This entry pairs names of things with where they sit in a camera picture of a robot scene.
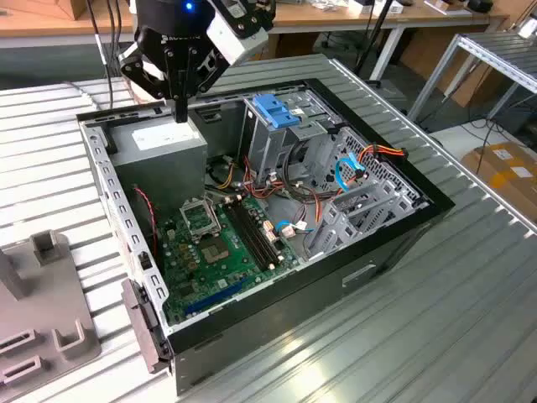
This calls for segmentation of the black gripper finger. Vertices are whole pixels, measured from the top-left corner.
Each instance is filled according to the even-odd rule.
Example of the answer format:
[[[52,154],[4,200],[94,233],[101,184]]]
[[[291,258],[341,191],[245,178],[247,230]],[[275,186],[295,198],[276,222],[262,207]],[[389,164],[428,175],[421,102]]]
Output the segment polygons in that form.
[[[181,122],[188,118],[188,101],[206,93],[229,67],[223,54],[214,46],[190,47],[181,88]]]
[[[143,57],[151,61],[162,77],[147,71],[143,65]],[[179,71],[175,66],[175,53],[160,39],[132,43],[119,55],[121,73],[141,87],[150,96],[165,100],[171,108],[172,116],[177,123],[182,122],[182,92]]]

